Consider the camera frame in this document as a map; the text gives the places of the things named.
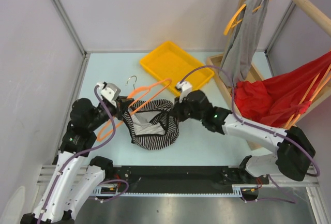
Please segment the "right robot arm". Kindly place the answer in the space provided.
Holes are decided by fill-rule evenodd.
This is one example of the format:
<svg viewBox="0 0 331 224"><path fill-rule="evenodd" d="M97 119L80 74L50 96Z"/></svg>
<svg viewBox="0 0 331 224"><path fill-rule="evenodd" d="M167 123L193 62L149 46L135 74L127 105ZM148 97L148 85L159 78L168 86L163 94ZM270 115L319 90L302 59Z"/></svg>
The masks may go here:
<svg viewBox="0 0 331 224"><path fill-rule="evenodd" d="M176 97L170 115L180 122L189 118L200 121L211 132L242 138L267 149L267 155L243 159L238 176L244 183L276 173L301 182L315 156L315 149L300 128L275 128L239 117L231 110L214 107L201 90Z"/></svg>

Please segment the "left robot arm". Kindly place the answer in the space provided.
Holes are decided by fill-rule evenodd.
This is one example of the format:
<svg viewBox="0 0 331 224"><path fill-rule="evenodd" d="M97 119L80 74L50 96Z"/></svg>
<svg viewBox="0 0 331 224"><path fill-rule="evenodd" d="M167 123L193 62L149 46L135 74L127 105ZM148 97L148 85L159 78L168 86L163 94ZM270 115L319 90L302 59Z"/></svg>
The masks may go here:
<svg viewBox="0 0 331 224"><path fill-rule="evenodd" d="M97 149L95 130L114 117L122 119L131 103L132 98L119 96L114 103L102 98L96 107L87 98L72 104L54 173L40 202L31 213L22 216L21 223L74 223L92 191L114 178L112 160L96 156L79 183L73 184L85 158Z"/></svg>

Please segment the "striped tank top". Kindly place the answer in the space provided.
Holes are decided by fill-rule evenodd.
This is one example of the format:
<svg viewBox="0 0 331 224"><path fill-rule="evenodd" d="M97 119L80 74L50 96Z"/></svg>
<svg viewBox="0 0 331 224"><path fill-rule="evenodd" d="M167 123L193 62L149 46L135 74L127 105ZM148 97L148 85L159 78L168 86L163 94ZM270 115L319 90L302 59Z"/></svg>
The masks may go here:
<svg viewBox="0 0 331 224"><path fill-rule="evenodd" d="M161 150L179 136L179 120L170 115L174 104L166 99L137 101L124 114L131 143L145 150Z"/></svg>

